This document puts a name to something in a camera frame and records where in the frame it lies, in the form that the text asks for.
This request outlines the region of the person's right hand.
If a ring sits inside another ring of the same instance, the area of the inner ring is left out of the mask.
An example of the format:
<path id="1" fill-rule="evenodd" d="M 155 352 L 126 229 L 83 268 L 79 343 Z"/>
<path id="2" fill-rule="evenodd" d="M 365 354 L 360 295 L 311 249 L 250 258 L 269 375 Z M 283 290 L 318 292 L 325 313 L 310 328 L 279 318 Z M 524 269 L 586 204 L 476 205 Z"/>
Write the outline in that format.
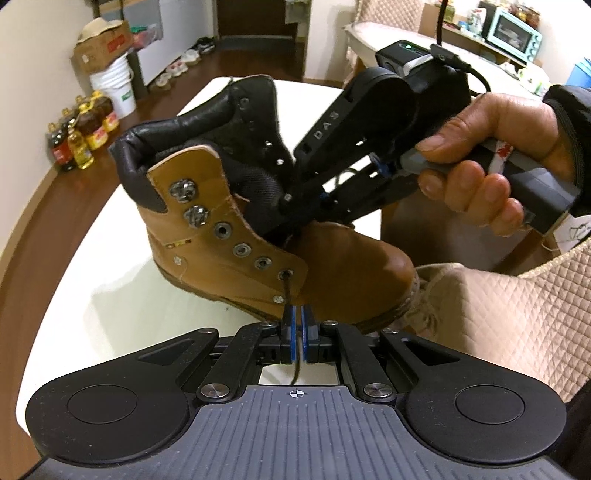
<path id="1" fill-rule="evenodd" d="M 554 176 L 575 181 L 570 142 L 553 108 L 541 101 L 483 94 L 416 149 L 431 163 L 454 166 L 447 174 L 423 171 L 420 190 L 499 236 L 512 235 L 524 222 L 501 166 L 510 155 L 520 151 Z"/>

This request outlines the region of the black jacket sleeve forearm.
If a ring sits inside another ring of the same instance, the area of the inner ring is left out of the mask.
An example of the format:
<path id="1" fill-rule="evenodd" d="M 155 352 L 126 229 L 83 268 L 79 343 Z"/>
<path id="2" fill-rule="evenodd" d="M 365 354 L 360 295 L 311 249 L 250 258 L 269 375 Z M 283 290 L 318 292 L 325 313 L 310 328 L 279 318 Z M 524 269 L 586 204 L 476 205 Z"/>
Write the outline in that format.
<path id="1" fill-rule="evenodd" d="M 553 85 L 543 98 L 555 112 L 559 126 L 568 139 L 575 179 L 580 195 L 570 213 L 575 217 L 590 213 L 591 93 L 589 88 Z"/>

